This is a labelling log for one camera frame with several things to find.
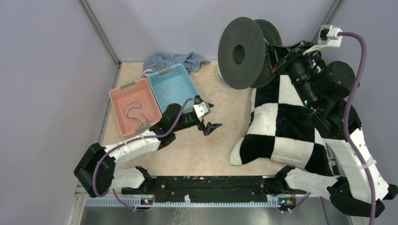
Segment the checkered pillow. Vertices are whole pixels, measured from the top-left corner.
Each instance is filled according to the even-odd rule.
[[[231,165],[263,157],[331,176],[325,141],[307,115],[288,75],[254,89],[250,126],[232,150]]]

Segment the blue basket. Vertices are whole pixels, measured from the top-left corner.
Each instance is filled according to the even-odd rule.
[[[163,69],[148,76],[149,85],[162,112],[171,103],[183,105],[188,98],[199,95],[182,64]]]

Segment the cable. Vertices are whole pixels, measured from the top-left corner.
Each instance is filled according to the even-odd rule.
[[[138,106],[138,107],[131,107],[131,108],[128,109],[128,111],[126,112],[127,107],[129,107],[129,105],[132,105],[132,104],[134,104],[134,103],[137,103],[139,106]],[[132,120],[134,120],[135,122],[137,122],[137,123],[138,123],[138,127],[139,127],[139,128],[142,128],[142,127],[144,127],[144,126],[147,126],[150,122],[153,123],[153,121],[149,121],[149,120],[148,120],[144,115],[142,115],[142,114],[140,114],[140,115],[141,115],[142,117],[145,118],[145,120],[146,120],[145,123],[143,123],[140,119],[138,119],[138,118],[136,118],[136,117],[130,117],[130,116],[129,116],[130,110],[132,110],[132,109],[140,109],[140,108],[142,108],[141,103],[139,103],[139,102],[137,102],[137,101],[132,102],[132,103],[126,105],[126,107],[125,107],[124,110],[123,110],[123,114],[124,114],[124,116],[125,116],[126,118],[132,119]]]
[[[328,212],[326,211],[325,200],[324,200],[322,197],[320,197],[320,199],[321,199],[323,214],[325,215],[326,223],[327,223],[328,225],[330,225],[330,221],[329,221],[329,217],[328,217]]]
[[[151,205],[153,205],[153,204],[155,203],[155,188],[154,188],[154,187],[151,187],[151,188],[152,188],[152,190],[153,190],[153,194],[152,194],[152,204],[151,204]],[[116,200],[117,200],[118,202],[120,202],[120,204],[122,204],[123,206],[125,206],[125,207],[128,208],[128,209],[131,209],[131,210],[134,210],[134,211],[137,211],[137,212],[146,212],[146,211],[148,211],[148,210],[151,208],[151,207],[148,207],[148,208],[146,208],[146,209],[137,209],[137,207],[129,206],[129,205],[127,205],[126,203],[124,203],[124,202],[117,196],[115,189],[112,189],[112,191],[113,191],[113,195],[115,196]]]
[[[102,162],[105,160],[105,158],[108,157],[109,154],[111,154],[112,152],[114,152],[116,149],[118,149],[118,148],[124,146],[125,144],[129,144],[129,143],[131,143],[131,142],[135,142],[135,141],[138,141],[138,140],[141,140],[141,139],[145,139],[145,138],[162,138],[162,137],[166,137],[167,135],[169,135],[169,134],[171,133],[171,131],[173,131],[174,127],[176,127],[177,122],[178,122],[178,120],[180,119],[181,115],[183,114],[184,108],[186,107],[186,105],[188,104],[189,101],[194,101],[194,102],[197,102],[197,103],[198,103],[198,102],[199,102],[199,99],[196,99],[196,98],[189,98],[189,99],[187,99],[187,100],[184,102],[183,106],[181,107],[180,112],[179,112],[178,115],[177,115],[176,120],[174,121],[173,125],[171,125],[170,129],[169,129],[166,133],[164,133],[164,134],[162,134],[162,135],[149,135],[149,136],[137,137],[137,138],[130,139],[130,140],[127,141],[126,143],[123,142],[123,143],[121,143],[121,144],[119,144],[119,145],[113,147],[111,150],[109,150],[107,153],[105,153],[105,154],[101,157],[101,159],[98,160],[98,163],[97,163],[97,165],[95,166],[95,168],[94,168],[94,173],[93,173],[93,175],[92,175],[92,189],[93,189],[93,191],[94,191],[94,193],[95,193],[96,196],[98,196],[98,197],[103,197],[103,196],[105,196],[105,195],[107,194],[107,192],[108,192],[108,191],[106,191],[106,192],[104,192],[103,194],[98,193],[98,190],[97,190],[97,183],[96,183],[98,170],[99,170],[100,165],[102,164]]]
[[[181,83],[179,81],[174,82],[173,84],[169,85],[169,86],[162,86],[161,88],[158,89],[158,94],[161,98],[163,99],[167,99],[169,97],[171,97],[171,95],[173,94],[173,92],[177,91],[178,89],[180,89],[181,87]]]
[[[311,194],[311,193],[308,193],[308,194],[303,198],[303,200],[301,200],[300,203],[298,203],[298,204],[296,205],[296,207],[294,207],[293,209],[290,210],[290,212],[296,211],[303,203],[305,203],[305,202],[307,201],[308,197],[310,196],[310,194]]]
[[[359,86],[360,79],[363,74],[363,70],[365,68],[366,57],[367,57],[366,43],[365,43],[365,40],[359,34],[356,34],[356,33],[339,32],[337,35],[355,38],[358,40],[358,42],[360,43],[360,46],[361,46],[360,65],[358,67],[357,76],[355,77],[354,84],[352,85],[350,95],[348,96],[347,104],[345,105],[345,109],[344,109],[343,129],[344,129],[345,138],[347,139],[348,143],[351,145],[352,149],[354,149],[361,164],[366,165],[366,160],[363,158],[363,156],[362,156],[361,152],[358,150],[357,146],[355,146],[354,142],[352,141],[352,139],[350,137],[350,131],[348,130],[348,117],[350,115],[351,105],[354,100],[354,96],[357,91],[357,88]],[[375,184],[373,183],[372,174],[370,173],[369,168],[365,168],[365,173],[366,173],[367,179],[369,180],[369,186],[370,186],[371,206],[370,206],[369,225],[373,225],[375,222],[375,212],[376,212]]]

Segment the white gear rack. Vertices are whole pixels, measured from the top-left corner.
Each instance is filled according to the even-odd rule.
[[[251,207],[261,207],[261,208],[279,208],[279,198],[273,196],[267,196],[267,202],[191,202],[189,197],[185,197],[185,202],[155,202],[153,205],[141,204],[143,199],[152,198],[142,198],[142,197],[119,197],[125,204],[131,207],[140,208],[164,208],[164,207],[221,207],[221,208],[251,208]],[[86,207],[124,207],[115,197],[102,197],[102,198],[88,198],[85,204]]]

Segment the black wire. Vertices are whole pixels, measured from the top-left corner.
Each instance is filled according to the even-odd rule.
[[[127,110],[127,112],[126,112],[126,109],[127,109],[127,107],[129,107],[130,105],[132,105],[132,104],[134,104],[134,103],[137,103],[139,106],[138,107],[131,107],[130,109],[128,109]],[[140,108],[142,108],[142,105],[141,105],[141,103],[139,103],[139,102],[132,102],[132,103],[130,103],[130,104],[128,104],[128,105],[126,105],[126,107],[124,108],[124,110],[123,110],[123,113],[124,113],[124,116],[126,117],[126,118],[128,118],[128,119],[132,119],[132,120],[134,120],[135,122],[137,122],[138,123],[138,127],[139,128],[141,128],[141,127],[144,127],[144,126],[147,126],[149,123],[153,123],[153,121],[149,121],[144,115],[142,115],[142,114],[140,114],[142,117],[144,117],[144,119],[146,120],[146,122],[142,122],[140,119],[138,119],[138,118],[136,118],[136,117],[129,117],[129,112],[130,112],[130,110],[132,110],[132,109],[140,109]]]

